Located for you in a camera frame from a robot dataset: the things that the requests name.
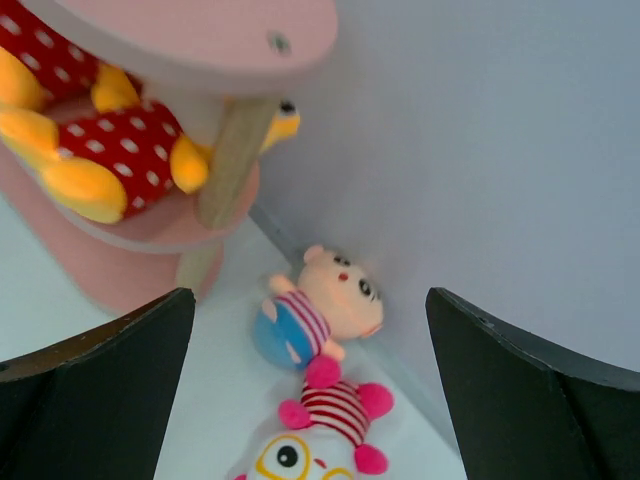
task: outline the plush toy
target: plush toy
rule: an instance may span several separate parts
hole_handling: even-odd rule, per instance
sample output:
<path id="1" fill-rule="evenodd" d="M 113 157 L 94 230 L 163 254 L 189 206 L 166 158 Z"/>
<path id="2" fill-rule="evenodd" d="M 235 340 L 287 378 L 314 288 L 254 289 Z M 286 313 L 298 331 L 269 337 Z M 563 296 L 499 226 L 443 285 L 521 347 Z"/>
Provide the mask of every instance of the plush toy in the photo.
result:
<path id="1" fill-rule="evenodd" d="M 382 385 L 341 380 L 325 389 L 305 383 L 300 401 L 287 400 L 278 414 L 289 431 L 269 438 L 251 470 L 235 480 L 353 480 L 381 475 L 385 455 L 365 443 L 371 422 L 393 408 Z"/>
<path id="2" fill-rule="evenodd" d="M 42 110 L 77 97 L 98 81 L 103 65 L 19 0 L 0 2 L 0 106 Z"/>
<path id="3" fill-rule="evenodd" d="M 380 293 L 362 268 L 316 245 L 304 254 L 297 285 L 271 277 L 275 296 L 265 300 L 253 329 L 257 349 L 272 363 L 298 371 L 326 355 L 341 361 L 337 340 L 367 337 L 380 329 Z"/>
<path id="4" fill-rule="evenodd" d="M 98 113 L 63 124 L 36 112 L 0 113 L 0 136 L 62 205 L 100 223 L 131 217 L 175 184 L 198 190 L 212 149 L 195 144 L 160 101 L 141 100 L 129 76 L 100 66 L 91 96 Z M 282 102 L 262 150 L 295 135 L 300 117 Z"/>

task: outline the pink foot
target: pink foot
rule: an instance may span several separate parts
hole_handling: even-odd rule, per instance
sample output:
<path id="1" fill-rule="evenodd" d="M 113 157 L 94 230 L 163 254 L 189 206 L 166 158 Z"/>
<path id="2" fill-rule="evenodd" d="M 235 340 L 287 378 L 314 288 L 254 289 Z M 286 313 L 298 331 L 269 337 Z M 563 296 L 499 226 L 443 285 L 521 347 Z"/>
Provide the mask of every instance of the pink foot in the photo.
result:
<path id="1" fill-rule="evenodd" d="M 285 427 L 300 430 L 311 425 L 311 414 L 296 400 L 285 400 L 278 407 L 278 416 Z"/>
<path id="2" fill-rule="evenodd" d="M 389 469 L 387 457 L 371 445 L 360 445 L 354 454 L 358 472 L 365 475 L 382 475 Z"/>
<path id="3" fill-rule="evenodd" d="M 393 394 L 387 387 L 379 383 L 364 383 L 360 385 L 358 394 L 360 395 L 362 406 L 369 415 L 369 420 L 380 418 L 393 408 Z"/>
<path id="4" fill-rule="evenodd" d="M 340 381 L 342 368 L 337 360 L 318 355 L 307 367 L 307 382 L 311 388 L 329 388 Z"/>

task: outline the black plastic piece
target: black plastic piece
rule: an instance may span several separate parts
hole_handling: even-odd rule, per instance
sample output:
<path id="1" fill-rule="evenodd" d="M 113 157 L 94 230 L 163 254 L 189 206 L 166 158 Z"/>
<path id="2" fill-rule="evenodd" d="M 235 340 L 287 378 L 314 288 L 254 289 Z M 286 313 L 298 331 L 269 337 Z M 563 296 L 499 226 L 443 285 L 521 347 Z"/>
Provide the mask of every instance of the black plastic piece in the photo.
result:
<path id="1" fill-rule="evenodd" d="M 0 364 L 0 479 L 153 479 L 194 309 L 178 289 Z"/>
<path id="2" fill-rule="evenodd" d="M 640 374 L 444 289 L 427 316 L 469 480 L 640 479 Z"/>

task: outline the white toy face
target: white toy face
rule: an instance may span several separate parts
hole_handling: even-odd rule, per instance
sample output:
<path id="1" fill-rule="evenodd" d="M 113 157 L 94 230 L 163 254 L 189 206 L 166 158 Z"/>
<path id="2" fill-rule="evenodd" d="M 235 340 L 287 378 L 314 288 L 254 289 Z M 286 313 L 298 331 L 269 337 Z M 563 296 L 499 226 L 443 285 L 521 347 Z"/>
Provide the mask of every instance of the white toy face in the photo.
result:
<path id="1" fill-rule="evenodd" d="M 320 246 L 305 254 L 298 286 L 326 317 L 337 340 L 367 337 L 382 326 L 379 291 L 348 258 Z"/>
<path id="2" fill-rule="evenodd" d="M 353 446 L 325 428 L 272 437 L 247 480 L 354 480 Z"/>

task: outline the pink shelf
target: pink shelf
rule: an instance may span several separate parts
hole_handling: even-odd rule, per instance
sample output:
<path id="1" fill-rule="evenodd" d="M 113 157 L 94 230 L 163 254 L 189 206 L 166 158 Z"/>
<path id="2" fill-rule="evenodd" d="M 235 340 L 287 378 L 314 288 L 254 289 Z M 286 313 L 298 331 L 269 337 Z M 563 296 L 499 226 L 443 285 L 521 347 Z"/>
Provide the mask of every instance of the pink shelf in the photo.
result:
<path id="1" fill-rule="evenodd" d="M 223 94 L 292 87 L 338 31 L 334 0 L 22 0 L 99 57 L 167 85 Z M 288 49 L 269 40 L 283 35 Z"/>
<path id="2" fill-rule="evenodd" d="M 117 314 L 175 288 L 180 254 L 149 254 L 117 248 L 79 230 L 55 207 L 13 154 L 0 145 L 0 190 L 33 233 L 96 304 Z M 222 248 L 196 292 L 204 296 L 222 265 Z"/>
<path id="3" fill-rule="evenodd" d="M 80 99 L 51 111 L 50 115 L 63 121 L 77 118 L 80 114 L 91 113 L 91 103 L 87 99 Z M 260 172 L 256 164 L 232 222 L 228 227 L 219 230 L 202 227 L 195 214 L 197 195 L 185 195 L 177 189 L 147 211 L 115 225 L 91 222 L 64 207 L 57 208 L 78 228 L 112 246 L 144 253 L 180 253 L 201 247 L 231 233 L 249 212 L 259 184 Z"/>

